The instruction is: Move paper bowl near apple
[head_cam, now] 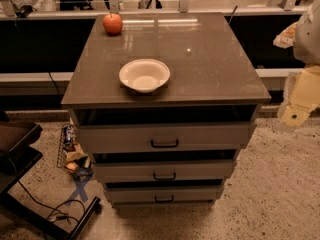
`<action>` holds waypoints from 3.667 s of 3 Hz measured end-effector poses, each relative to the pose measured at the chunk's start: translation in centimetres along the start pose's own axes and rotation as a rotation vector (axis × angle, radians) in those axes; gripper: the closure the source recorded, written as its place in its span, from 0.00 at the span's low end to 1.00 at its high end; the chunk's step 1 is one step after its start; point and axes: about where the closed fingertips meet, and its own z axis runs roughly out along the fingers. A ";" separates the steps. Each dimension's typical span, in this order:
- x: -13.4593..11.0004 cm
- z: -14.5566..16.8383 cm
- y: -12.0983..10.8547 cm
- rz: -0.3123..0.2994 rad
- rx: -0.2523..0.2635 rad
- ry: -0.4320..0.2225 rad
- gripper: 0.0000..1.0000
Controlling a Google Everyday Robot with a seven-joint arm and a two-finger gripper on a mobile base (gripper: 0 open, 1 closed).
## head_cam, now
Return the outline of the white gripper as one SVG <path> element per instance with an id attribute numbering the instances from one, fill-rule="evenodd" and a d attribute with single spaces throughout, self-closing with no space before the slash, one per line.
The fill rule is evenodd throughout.
<path id="1" fill-rule="evenodd" d="M 273 40 L 279 48 L 294 45 L 297 23 L 292 23 Z M 290 104 L 284 106 L 279 114 L 280 122 L 288 127 L 300 127 L 320 104 L 320 66 L 304 68 L 297 76 L 290 95 Z"/>

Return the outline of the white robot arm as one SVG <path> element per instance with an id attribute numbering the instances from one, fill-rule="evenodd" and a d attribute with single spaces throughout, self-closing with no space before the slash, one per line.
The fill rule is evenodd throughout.
<path id="1" fill-rule="evenodd" d="M 292 47 L 294 57 L 305 64 L 300 73 L 288 75 L 277 113 L 281 124 L 297 128 L 320 105 L 320 0 L 314 0 L 297 22 L 276 36 L 273 44 Z"/>

